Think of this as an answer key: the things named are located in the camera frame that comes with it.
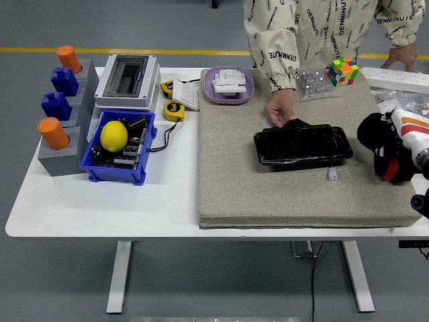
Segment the person's left hand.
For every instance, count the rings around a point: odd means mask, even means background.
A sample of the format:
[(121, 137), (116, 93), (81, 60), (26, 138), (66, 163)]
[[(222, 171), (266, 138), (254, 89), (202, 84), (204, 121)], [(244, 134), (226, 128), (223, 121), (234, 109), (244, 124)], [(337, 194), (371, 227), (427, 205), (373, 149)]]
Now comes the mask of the person's left hand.
[(391, 48), (387, 60), (381, 65), (381, 68), (388, 69), (396, 62), (404, 65), (406, 72), (418, 72), (415, 62), (418, 57), (418, 48), (415, 43), (399, 48)]

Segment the person's right hand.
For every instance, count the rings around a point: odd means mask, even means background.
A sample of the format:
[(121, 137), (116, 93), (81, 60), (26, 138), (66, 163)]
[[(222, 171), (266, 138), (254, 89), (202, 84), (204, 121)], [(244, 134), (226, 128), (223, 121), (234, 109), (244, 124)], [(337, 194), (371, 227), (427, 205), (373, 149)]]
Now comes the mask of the person's right hand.
[(294, 89), (280, 89), (271, 94), (264, 110), (273, 126), (283, 127), (297, 118), (294, 111), (295, 98)]

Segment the robot right hand white shell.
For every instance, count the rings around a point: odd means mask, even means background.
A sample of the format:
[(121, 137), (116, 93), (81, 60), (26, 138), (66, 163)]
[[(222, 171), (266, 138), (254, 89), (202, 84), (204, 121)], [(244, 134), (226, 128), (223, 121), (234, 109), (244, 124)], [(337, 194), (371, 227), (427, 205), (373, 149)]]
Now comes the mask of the robot right hand white shell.
[(428, 156), (428, 119), (403, 109), (394, 109), (390, 117), (403, 145), (411, 150), (414, 164), (421, 166)]

